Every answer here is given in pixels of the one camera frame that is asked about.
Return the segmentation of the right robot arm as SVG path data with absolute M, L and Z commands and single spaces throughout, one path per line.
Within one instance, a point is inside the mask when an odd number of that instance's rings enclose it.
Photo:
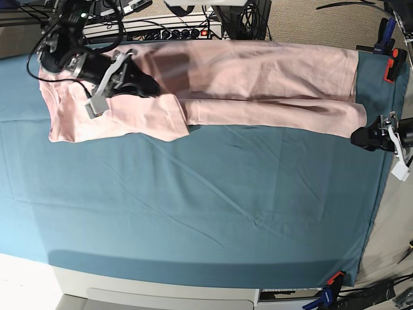
M 73 81 L 95 85 L 94 95 L 111 98 L 120 94 L 156 97 L 161 89 L 157 81 L 145 74 L 135 63 L 134 49 L 122 52 L 117 49 L 123 40 L 122 10 L 115 1 L 105 2 L 113 11 L 118 25 L 118 35 L 111 45 L 92 49 L 82 44 L 92 1 L 57 1 L 55 13 L 33 51 L 37 53 L 41 68 L 51 74 L 67 71 L 68 78 L 34 78 L 45 83 Z

